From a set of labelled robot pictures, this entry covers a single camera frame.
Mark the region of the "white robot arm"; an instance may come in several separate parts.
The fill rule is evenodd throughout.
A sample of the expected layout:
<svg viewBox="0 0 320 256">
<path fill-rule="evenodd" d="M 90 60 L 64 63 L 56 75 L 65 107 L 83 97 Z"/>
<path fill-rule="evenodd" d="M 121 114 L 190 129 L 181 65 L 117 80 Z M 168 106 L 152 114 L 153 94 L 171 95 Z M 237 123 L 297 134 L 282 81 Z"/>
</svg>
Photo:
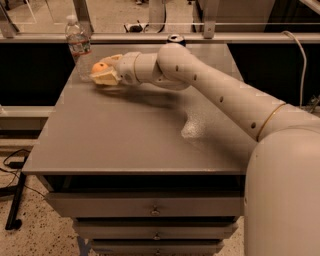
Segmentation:
<svg viewBox="0 0 320 256">
<path fill-rule="evenodd" d="M 245 184 L 246 256 L 319 256 L 320 119 L 206 65 L 186 47 L 103 58 L 106 85 L 193 86 L 256 140 Z"/>
</svg>

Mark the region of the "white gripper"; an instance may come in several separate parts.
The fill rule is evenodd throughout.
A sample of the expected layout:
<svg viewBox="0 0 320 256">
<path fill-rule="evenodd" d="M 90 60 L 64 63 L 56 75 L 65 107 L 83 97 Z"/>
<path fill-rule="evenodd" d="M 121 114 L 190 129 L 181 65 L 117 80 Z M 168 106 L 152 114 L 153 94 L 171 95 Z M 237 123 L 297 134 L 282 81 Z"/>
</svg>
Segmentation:
<svg viewBox="0 0 320 256">
<path fill-rule="evenodd" d="M 101 59 L 108 66 L 116 66 L 90 75 L 91 79 L 98 85 L 116 86 L 121 82 L 123 85 L 139 85 L 135 73 L 135 62 L 140 52 L 129 52 L 124 55 L 116 54 Z"/>
</svg>

